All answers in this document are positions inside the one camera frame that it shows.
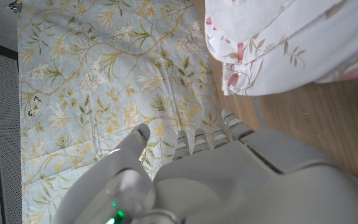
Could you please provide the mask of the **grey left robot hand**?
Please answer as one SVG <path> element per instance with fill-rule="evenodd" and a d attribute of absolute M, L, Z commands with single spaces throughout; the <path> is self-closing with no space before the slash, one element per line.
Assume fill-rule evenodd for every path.
<path fill-rule="evenodd" d="M 140 165 L 150 129 L 136 126 L 87 170 L 54 223 L 358 223 L 358 178 L 319 149 L 223 110 L 228 132 L 203 130 L 150 178 Z"/>

